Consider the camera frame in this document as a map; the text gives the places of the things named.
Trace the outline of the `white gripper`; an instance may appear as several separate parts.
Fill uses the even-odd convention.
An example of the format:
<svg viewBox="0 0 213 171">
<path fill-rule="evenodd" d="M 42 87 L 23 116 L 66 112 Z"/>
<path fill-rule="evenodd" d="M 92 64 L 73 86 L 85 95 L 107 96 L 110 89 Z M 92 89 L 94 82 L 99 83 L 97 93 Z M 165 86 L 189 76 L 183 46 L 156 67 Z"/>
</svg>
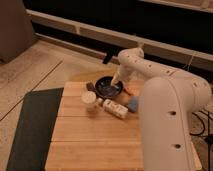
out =
<svg viewBox="0 0 213 171">
<path fill-rule="evenodd" d="M 128 82 L 132 73 L 133 70 L 131 68 L 120 65 L 116 72 L 116 77 L 111 80 L 111 86 L 115 86 L 118 81 Z"/>
</svg>

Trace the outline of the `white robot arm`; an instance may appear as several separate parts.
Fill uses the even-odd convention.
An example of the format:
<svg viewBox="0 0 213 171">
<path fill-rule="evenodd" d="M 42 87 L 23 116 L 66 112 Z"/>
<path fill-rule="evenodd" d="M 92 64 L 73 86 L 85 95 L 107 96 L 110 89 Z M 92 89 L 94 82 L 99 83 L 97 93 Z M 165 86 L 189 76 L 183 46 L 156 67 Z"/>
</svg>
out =
<svg viewBox="0 0 213 171">
<path fill-rule="evenodd" d="M 141 48 L 120 51 L 118 61 L 113 83 L 128 80 L 134 71 L 148 78 L 138 101 L 144 171 L 196 171 L 188 114 L 210 101 L 208 81 L 146 60 Z"/>
</svg>

